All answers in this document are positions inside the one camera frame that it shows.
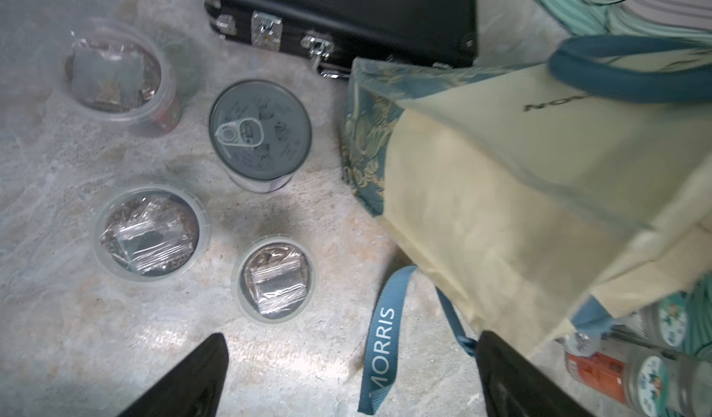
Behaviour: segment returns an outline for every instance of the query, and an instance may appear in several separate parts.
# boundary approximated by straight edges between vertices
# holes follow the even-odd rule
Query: red label
[[[608,395],[614,400],[627,405],[623,386],[625,363],[596,352],[591,357],[576,357],[566,354],[566,368],[579,383]]]

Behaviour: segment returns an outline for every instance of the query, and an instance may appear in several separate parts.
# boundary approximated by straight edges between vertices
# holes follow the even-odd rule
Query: metal can
[[[618,318],[614,329],[657,347],[679,350],[687,335],[687,322],[686,300],[675,293]]]
[[[574,380],[648,417],[665,413],[670,394],[663,356],[653,349],[625,341],[603,339],[591,357],[565,354]]]
[[[232,84],[217,97],[208,130],[230,179],[257,193],[290,181],[312,140],[311,122],[299,99],[258,79]]]

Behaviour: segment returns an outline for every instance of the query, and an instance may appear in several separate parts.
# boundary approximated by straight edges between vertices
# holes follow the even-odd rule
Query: jar lid
[[[294,94],[266,80],[244,80],[213,103],[210,140],[236,173],[272,181],[294,173],[311,146],[311,123]]]
[[[669,378],[662,358],[650,356],[643,360],[638,370],[636,387],[639,412],[649,417],[663,416],[669,393]]]
[[[662,340],[670,347],[680,347],[687,335],[688,316],[685,298],[679,293],[672,294],[658,303],[656,312]]]

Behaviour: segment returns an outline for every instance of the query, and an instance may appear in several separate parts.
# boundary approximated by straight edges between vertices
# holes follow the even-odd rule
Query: stone floor
[[[346,86],[307,62],[226,42],[202,0],[0,0],[0,406],[5,416],[114,416],[213,332],[228,341],[220,416],[352,416],[369,316],[405,257],[340,178],[337,122]],[[479,0],[485,65],[546,58],[565,32],[530,0]],[[161,138],[107,134],[70,111],[47,82],[43,45],[73,20],[116,17],[169,55],[180,125]],[[311,154],[272,194],[248,193],[221,169],[206,134],[210,106],[257,77],[296,94],[313,122]],[[207,206],[207,255],[182,278],[139,288],[103,272],[89,227],[102,200],[139,180],[174,181]],[[318,261],[306,313],[278,327],[244,318],[230,293],[241,253],[287,233]],[[381,416],[484,416],[476,364],[457,346],[431,282],[409,287],[399,377]],[[563,369],[535,362],[587,408],[625,413]]]

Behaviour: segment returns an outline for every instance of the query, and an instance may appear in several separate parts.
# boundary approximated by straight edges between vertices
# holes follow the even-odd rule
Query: floral pattern
[[[437,69],[375,60],[354,60],[342,125],[343,178],[373,215],[383,214],[386,150],[403,108],[416,99],[520,68]]]

